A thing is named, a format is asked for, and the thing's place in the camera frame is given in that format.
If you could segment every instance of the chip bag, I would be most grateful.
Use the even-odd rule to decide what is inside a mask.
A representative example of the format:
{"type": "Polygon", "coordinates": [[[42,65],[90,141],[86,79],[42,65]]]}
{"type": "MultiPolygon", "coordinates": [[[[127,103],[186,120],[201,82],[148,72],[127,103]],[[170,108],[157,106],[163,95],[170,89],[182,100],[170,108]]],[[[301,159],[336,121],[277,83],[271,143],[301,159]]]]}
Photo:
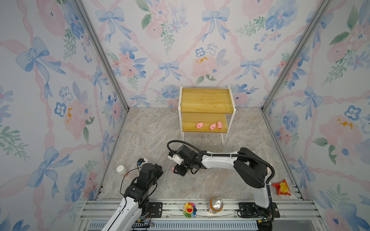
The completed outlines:
{"type": "Polygon", "coordinates": [[[276,187],[278,195],[291,195],[289,186],[286,180],[283,180],[282,182],[279,182],[279,183],[272,184],[272,186],[276,187]]]}

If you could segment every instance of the white bottle cap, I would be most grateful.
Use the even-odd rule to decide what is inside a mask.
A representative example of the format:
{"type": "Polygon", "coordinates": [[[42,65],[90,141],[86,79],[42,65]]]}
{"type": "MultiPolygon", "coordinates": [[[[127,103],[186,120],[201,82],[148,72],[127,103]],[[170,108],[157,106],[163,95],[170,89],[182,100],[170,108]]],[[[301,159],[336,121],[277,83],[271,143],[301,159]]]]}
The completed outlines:
{"type": "Polygon", "coordinates": [[[123,165],[117,167],[117,172],[119,174],[124,174],[126,172],[126,168],[123,165]]]}

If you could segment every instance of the small pink toy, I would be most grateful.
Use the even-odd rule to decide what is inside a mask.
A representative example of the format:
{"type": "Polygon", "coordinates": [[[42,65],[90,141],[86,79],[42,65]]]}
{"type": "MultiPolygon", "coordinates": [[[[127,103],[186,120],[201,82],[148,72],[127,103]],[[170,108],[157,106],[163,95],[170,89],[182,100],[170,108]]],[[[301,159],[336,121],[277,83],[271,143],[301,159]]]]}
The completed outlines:
{"type": "Polygon", "coordinates": [[[197,123],[197,124],[196,124],[196,128],[202,128],[202,127],[203,127],[203,125],[204,125],[204,123],[197,123]]]}
{"type": "Polygon", "coordinates": [[[221,121],[218,121],[218,122],[217,122],[217,127],[218,127],[218,129],[221,129],[221,128],[222,128],[222,125],[223,125],[223,124],[221,123],[221,121]]]}
{"type": "Polygon", "coordinates": [[[213,124],[211,124],[210,126],[209,126],[209,129],[210,130],[213,130],[213,129],[215,129],[216,128],[216,124],[215,123],[213,123],[213,124]]]}

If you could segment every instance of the stone-patterned surface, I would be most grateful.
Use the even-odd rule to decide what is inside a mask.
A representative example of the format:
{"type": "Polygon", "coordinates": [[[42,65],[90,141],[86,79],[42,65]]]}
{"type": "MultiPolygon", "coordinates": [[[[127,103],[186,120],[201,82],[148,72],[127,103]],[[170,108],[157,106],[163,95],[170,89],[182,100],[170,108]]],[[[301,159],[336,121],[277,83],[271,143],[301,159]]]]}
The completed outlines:
{"type": "MultiPolygon", "coordinates": [[[[108,166],[99,198],[122,198],[119,192],[122,175],[117,173],[116,167],[122,164],[128,170],[134,169],[136,161],[142,157],[147,158],[150,163],[161,165],[164,171],[151,198],[253,198],[251,187],[233,170],[199,170],[195,175],[188,172],[184,177],[171,173],[171,167],[176,163],[167,158],[166,144],[173,139],[180,139],[177,109],[131,108],[108,166]]],[[[240,147],[247,147],[273,165],[276,175],[272,182],[288,179],[259,109],[236,110],[225,146],[222,146],[220,134],[185,133],[185,141],[211,152],[234,152],[240,147]]],[[[177,143],[171,144],[174,150],[180,146],[177,143]]],[[[122,186],[123,193],[138,174],[135,170],[126,176],[122,186]]],[[[276,195],[274,187],[271,191],[273,198],[282,198],[276,195]]]]}

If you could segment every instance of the floral wallpaper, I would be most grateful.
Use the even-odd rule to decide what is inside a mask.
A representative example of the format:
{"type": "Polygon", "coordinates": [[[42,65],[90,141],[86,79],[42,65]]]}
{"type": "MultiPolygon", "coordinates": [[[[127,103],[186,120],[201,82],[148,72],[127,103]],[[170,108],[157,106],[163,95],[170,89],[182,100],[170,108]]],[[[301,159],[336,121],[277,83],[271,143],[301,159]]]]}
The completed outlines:
{"type": "Polygon", "coordinates": [[[0,230],[73,230],[124,109],[69,0],[2,1],[0,19],[0,230]]]}
{"type": "Polygon", "coordinates": [[[330,231],[370,230],[369,9],[334,0],[266,111],[330,231]]]}
{"type": "Polygon", "coordinates": [[[230,85],[236,105],[260,107],[320,0],[83,3],[129,106],[176,107],[180,85],[230,85]]]}

